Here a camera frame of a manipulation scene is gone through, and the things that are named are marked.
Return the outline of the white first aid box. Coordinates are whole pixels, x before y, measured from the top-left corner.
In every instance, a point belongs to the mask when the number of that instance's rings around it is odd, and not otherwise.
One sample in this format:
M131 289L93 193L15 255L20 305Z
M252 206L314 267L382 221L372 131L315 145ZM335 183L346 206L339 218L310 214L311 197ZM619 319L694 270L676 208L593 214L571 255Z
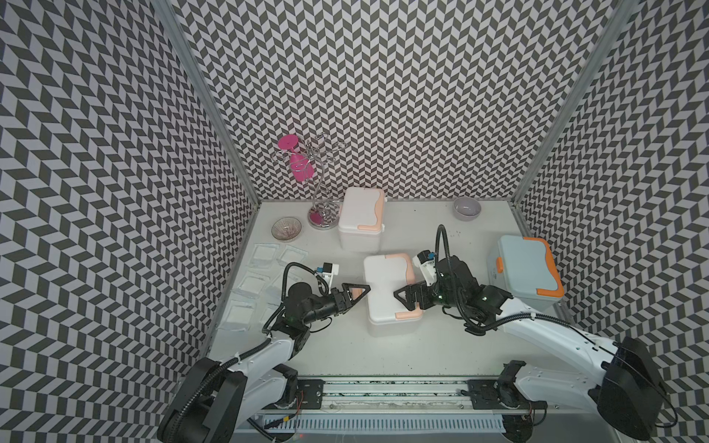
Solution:
M415 332L424 311L418 306L409 311L394 297L397 290L417 282L411 258L404 253L367 257L364 275L371 288L366 296L369 334L387 337Z
M385 202L380 188L347 188L337 226L343 250L367 254L380 251Z

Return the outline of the blue first aid kit box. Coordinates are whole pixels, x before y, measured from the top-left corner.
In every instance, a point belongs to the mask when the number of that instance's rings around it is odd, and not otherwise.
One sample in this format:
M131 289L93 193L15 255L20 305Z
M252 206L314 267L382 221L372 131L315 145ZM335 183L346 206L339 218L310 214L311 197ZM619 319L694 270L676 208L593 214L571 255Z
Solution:
M487 255L487 278L538 311L565 294L550 246L541 238L502 236Z

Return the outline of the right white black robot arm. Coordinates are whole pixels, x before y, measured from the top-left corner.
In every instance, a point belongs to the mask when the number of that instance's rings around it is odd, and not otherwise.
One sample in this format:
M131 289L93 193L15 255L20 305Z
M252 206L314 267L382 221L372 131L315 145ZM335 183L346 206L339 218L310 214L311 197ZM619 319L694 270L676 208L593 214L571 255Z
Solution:
M645 344L583 332L545 314L565 294L547 241L502 236L487 257L487 284L450 250L440 225L433 250L414 260L424 276L393 292L409 312L433 306L456 308L465 332L484 337L505 332L556 356L572 372L527 369L511 361L498 377L498 399L513 409L528 402L553 402L596 412L612 428L648 441L662 428L659 415L670 406L667 388Z

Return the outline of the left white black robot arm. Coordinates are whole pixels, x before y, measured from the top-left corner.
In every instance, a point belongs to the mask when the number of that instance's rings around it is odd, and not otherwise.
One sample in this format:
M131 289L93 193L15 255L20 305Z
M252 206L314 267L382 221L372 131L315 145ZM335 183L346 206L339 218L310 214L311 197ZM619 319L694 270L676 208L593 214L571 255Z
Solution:
M297 371L286 364L305 346L311 325L350 311L367 284L330 286L323 269L291 262L281 301L262 326L263 341L225 361L204 357L188 371L164 412L161 442L228 442L234 430L267 406L297 402Z

